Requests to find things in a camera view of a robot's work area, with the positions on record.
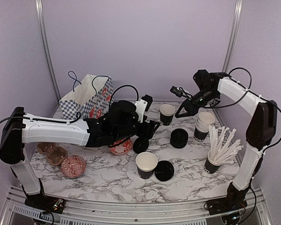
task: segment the red patterned plate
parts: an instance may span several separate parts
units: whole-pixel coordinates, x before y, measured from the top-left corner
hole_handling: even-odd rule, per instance
[[[114,145],[118,144],[122,141],[123,140],[116,141],[114,143]],[[126,154],[127,152],[129,152],[131,148],[132,148],[132,141],[130,139],[128,139],[127,141],[120,144],[119,146],[112,147],[112,148],[109,148],[109,149],[113,154],[115,154],[117,156],[122,156],[122,155]]]
[[[78,155],[67,157],[61,164],[61,171],[67,178],[80,177],[86,168],[84,158]]]

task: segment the checkered bag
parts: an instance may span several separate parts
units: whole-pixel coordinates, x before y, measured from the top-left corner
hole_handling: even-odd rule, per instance
[[[81,85],[59,101],[62,115],[67,120],[75,120],[77,112],[82,119],[99,118],[108,112],[112,93],[111,77],[87,74]]]

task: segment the marble table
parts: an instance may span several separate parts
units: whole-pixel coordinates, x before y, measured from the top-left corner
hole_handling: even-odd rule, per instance
[[[159,106],[163,103],[151,105],[146,113],[149,119],[159,120]],[[176,108],[180,105],[170,104]],[[54,118],[62,118],[60,110]],[[60,167],[50,165],[45,155],[37,151],[30,163],[41,178],[45,193],[60,197],[117,203],[165,203],[226,195],[239,166],[235,160],[233,165],[222,165],[214,174],[204,171],[210,139],[208,136],[202,143],[193,142],[196,119],[197,115],[174,118],[171,125],[160,126],[150,140],[148,151],[154,153],[159,161],[168,160],[174,165],[175,174],[166,182],[159,181],[154,175],[148,180],[141,179],[135,164],[137,154],[133,150],[124,156],[115,156],[108,147],[85,148],[60,143],[69,156],[80,155],[87,162],[85,173],[77,179],[65,178]],[[175,149],[170,144],[170,134],[176,128],[183,128],[189,134],[188,144],[182,149]]]

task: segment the white marble surface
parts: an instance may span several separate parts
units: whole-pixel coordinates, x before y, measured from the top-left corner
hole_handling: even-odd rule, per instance
[[[149,119],[159,120],[161,104],[152,104],[146,113]],[[61,112],[54,117],[61,118]],[[69,156],[80,155],[86,160],[87,169],[77,179],[66,179],[60,167],[51,166],[45,155],[37,151],[31,165],[41,178],[45,192],[61,197],[101,202],[163,203],[225,195],[239,166],[237,163],[222,165],[214,174],[204,171],[210,140],[208,136],[203,143],[192,142],[196,119],[197,115],[174,118],[170,126],[160,126],[150,141],[148,151],[154,153],[159,161],[168,160],[174,165],[175,174],[166,182],[159,181],[154,175],[148,180],[141,179],[137,174],[136,153],[133,150],[127,155],[115,156],[107,147],[94,149],[59,144],[68,151]],[[176,128],[183,128],[189,134],[188,144],[182,149],[175,149],[170,144],[171,131]]]

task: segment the purple wall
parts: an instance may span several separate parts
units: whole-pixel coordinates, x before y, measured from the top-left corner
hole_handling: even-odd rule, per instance
[[[0,1],[0,120],[16,106],[42,116],[52,115],[56,106],[30,0]],[[15,183],[9,166],[0,161],[0,214]]]
[[[197,92],[193,74],[220,71],[235,1],[44,1],[49,45],[61,95],[71,90],[69,70],[111,75],[114,87],[130,83],[140,95],[177,99],[182,85]],[[131,89],[118,98],[135,98]]]
[[[281,0],[244,1],[241,27],[230,69],[241,66],[253,76],[252,89],[267,99],[274,99],[281,108]],[[246,85],[245,73],[235,73]],[[244,139],[249,117],[237,107],[220,110],[224,123],[238,128]],[[281,117],[274,142],[281,135]],[[261,186],[273,224],[281,224],[281,143],[269,149],[256,176]]]

